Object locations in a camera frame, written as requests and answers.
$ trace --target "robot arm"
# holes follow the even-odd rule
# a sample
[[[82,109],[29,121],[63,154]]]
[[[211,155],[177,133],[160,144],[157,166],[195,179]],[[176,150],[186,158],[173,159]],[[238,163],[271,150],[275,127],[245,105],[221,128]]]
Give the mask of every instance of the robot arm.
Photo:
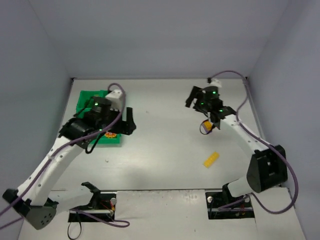
[[[243,130],[237,121],[236,112],[230,106],[224,106],[223,101],[219,99],[217,86],[205,88],[194,86],[185,106],[189,108],[194,99],[196,102],[193,108],[210,118],[213,128],[232,135],[232,138],[250,158],[246,175],[222,187],[223,197],[227,204],[234,202],[242,195],[252,192],[260,193],[287,181],[285,163],[267,146]],[[285,157],[283,147],[277,145],[274,148]]]
[[[95,141],[97,136],[68,145],[57,155],[54,155],[54,152],[70,141],[101,132],[115,120],[119,114],[118,110],[122,109],[124,104],[123,93],[119,90],[110,92],[105,98],[94,96],[92,99],[93,104],[90,111],[85,112],[82,118],[76,114],[62,126],[49,153],[30,177],[17,189],[7,189],[2,196],[11,204],[21,198],[22,193],[27,190],[13,208],[37,230],[47,226],[56,214],[78,206],[94,208],[100,201],[100,190],[89,182],[84,182],[78,188],[64,193],[51,191],[70,163],[92,141]],[[133,110],[127,107],[126,121],[120,118],[108,131],[131,135],[135,129]],[[31,185],[39,174],[40,177]]]

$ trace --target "white wall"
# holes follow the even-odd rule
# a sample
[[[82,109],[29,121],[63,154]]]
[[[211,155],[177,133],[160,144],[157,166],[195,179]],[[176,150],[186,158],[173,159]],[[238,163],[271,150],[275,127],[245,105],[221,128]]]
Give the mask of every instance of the white wall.
[[[21,184],[56,137],[70,89],[65,67],[27,0],[0,1],[0,195]],[[7,203],[0,198],[0,209]],[[0,225],[19,217],[13,210]],[[22,222],[0,231],[18,238]]]
[[[30,0],[72,77],[109,78],[248,75],[288,1]]]
[[[296,211],[308,240],[320,236],[319,13],[318,0],[292,0],[249,78],[263,132],[284,146],[298,177]]]

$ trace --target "black cable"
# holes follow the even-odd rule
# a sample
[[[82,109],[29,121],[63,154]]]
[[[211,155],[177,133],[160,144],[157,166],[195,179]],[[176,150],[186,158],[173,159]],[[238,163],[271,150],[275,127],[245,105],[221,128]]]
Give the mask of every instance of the black cable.
[[[214,205],[214,199],[212,198],[212,201],[210,202],[210,219],[212,219],[212,207]]]
[[[96,145],[97,145],[98,141],[99,141],[99,140],[100,140],[100,138],[102,138],[104,135],[105,135],[105,133],[101,133],[101,134],[97,137],[97,139],[95,140],[95,142],[94,142],[94,144],[93,144],[93,146],[91,147],[91,149],[90,149],[90,150],[88,150],[88,147],[86,147],[86,149],[85,149],[85,153],[86,153],[86,154],[90,154],[90,153],[92,153],[92,152],[93,152],[93,150],[95,149],[95,147],[96,147]]]
[[[201,126],[202,126],[202,124],[204,124],[204,123],[207,122],[207,121],[208,121],[208,120],[204,120],[204,121],[200,124],[199,131],[200,131],[200,133],[201,133],[202,135],[208,135],[208,134],[212,133],[212,130],[215,128],[215,126],[212,124],[212,125],[211,125],[211,129],[210,129],[208,132],[203,133],[203,132],[201,131]]]
[[[195,110],[199,111],[200,113],[203,113],[208,118],[208,114],[205,111],[198,108],[197,106],[195,107]]]
[[[80,232],[79,232],[79,235],[78,235],[76,238],[72,238],[72,237],[70,237],[69,229],[70,229],[71,223],[75,220],[75,218],[78,219],[78,223],[79,223],[79,225],[80,225]],[[67,231],[66,231],[66,234],[68,235],[68,238],[69,238],[70,240],[77,240],[77,239],[80,237],[81,233],[82,233],[81,219],[80,219],[79,213],[76,212],[75,215],[74,215],[73,220],[69,223],[69,226],[68,226],[68,229],[67,229]]]
[[[90,97],[89,100],[85,103],[84,107],[79,112],[76,112],[73,116],[78,117],[88,107],[89,103],[91,102],[91,99],[93,99],[93,96]]]

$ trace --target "tabletop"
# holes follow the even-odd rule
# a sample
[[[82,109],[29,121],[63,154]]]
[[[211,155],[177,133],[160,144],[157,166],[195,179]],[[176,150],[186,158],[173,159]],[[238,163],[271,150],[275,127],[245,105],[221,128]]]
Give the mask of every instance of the tabletop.
[[[62,123],[72,118],[81,90],[106,90],[119,83],[133,108],[136,130],[122,135],[121,146],[99,146],[81,153],[67,168],[54,190],[70,190],[91,182],[101,190],[220,189],[242,177],[250,159],[223,129],[209,135],[199,132],[203,114],[185,107],[192,87],[205,87],[205,79],[75,80]],[[236,109],[245,99],[241,79],[222,79],[220,99]],[[249,102],[240,117],[258,133]],[[210,167],[203,163],[213,153]]]
[[[205,79],[75,80],[62,124],[76,111],[81,90],[106,90],[119,83],[133,108],[137,129],[123,136],[120,146],[99,146],[92,154],[80,154],[54,186],[68,191],[91,182],[104,191],[116,191],[115,219],[130,222],[128,228],[103,223],[82,223],[79,240],[304,240],[294,208],[273,215],[251,199],[255,218],[208,219],[205,190],[243,176],[248,157],[222,130],[199,133],[204,116],[185,107],[193,86],[205,87]],[[236,109],[246,96],[239,79],[223,79],[219,90],[225,106]],[[240,112],[243,122],[258,133],[249,103]],[[204,161],[213,153],[220,157],[209,168]],[[288,190],[275,187],[257,194],[267,208],[277,211],[291,201]],[[42,230],[24,221],[19,240],[64,240],[69,213],[57,215]],[[79,233],[73,223],[71,237]]]

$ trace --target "yellow block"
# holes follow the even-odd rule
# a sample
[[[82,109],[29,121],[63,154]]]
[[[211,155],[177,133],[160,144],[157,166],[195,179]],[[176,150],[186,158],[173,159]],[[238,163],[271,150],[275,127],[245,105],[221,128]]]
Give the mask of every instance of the yellow block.
[[[208,157],[207,160],[205,160],[205,162],[203,163],[203,165],[206,168],[209,168],[217,159],[219,158],[219,153],[217,153],[216,151],[214,153],[212,153],[212,155],[210,157]]]
[[[205,121],[203,124],[208,131],[211,130],[212,124],[209,121]]]

